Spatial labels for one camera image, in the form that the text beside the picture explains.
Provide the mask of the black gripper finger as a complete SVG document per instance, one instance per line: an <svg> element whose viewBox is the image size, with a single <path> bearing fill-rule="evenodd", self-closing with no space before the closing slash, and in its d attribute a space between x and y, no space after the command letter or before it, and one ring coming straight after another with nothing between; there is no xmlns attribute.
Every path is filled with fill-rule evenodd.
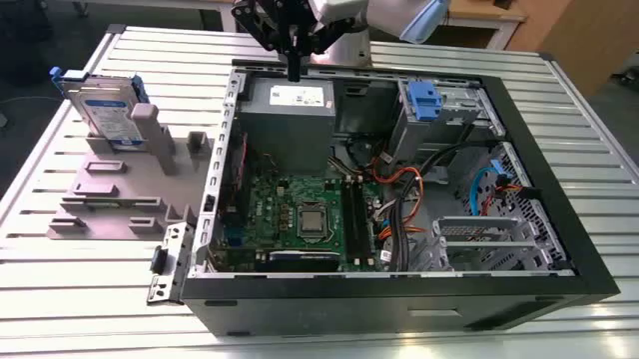
<svg viewBox="0 0 639 359"><path fill-rule="evenodd" d="M289 81L297 80L297 51L293 45L286 1L234 1L231 14L267 51L278 52L287 64Z"/></svg>
<svg viewBox="0 0 639 359"><path fill-rule="evenodd" d="M343 34L350 32L358 17L358 1L294 1L294 81L301 80L303 62L311 54L322 54Z"/></svg>

